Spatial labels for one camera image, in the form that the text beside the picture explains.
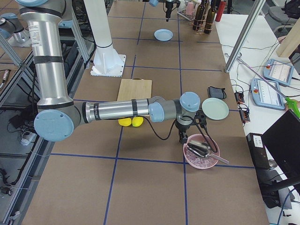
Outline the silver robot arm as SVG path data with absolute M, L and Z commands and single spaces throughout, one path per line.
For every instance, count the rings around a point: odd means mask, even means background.
M 158 3 L 163 3 L 163 11 L 165 12 L 165 19 L 168 22 L 171 18 L 172 11 L 176 8 L 179 8 L 179 0 L 149 0 L 149 4 L 153 7 L 156 7 Z
M 200 98 L 185 92 L 179 99 L 162 97 L 106 103 L 75 103 L 68 95 L 59 24 L 71 17 L 69 0 L 20 0 L 20 14 L 27 22 L 32 42 L 40 100 L 34 120 L 37 134 L 51 142 L 68 138 L 76 127 L 94 120 L 117 120 L 148 115 L 153 122 L 174 120 L 189 128 L 200 107 Z

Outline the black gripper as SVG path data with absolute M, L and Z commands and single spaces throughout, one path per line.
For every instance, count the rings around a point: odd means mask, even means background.
M 180 6 L 179 0 L 164 0 L 164 12 L 165 12 L 165 18 L 168 22 L 171 18 L 171 13 L 174 9 L 178 8 Z
M 179 142 L 180 143 L 186 143 L 188 141 L 187 130 L 193 125 L 194 125 L 194 122 L 190 118 L 187 118 L 186 120 L 176 119 L 175 126 L 179 132 Z

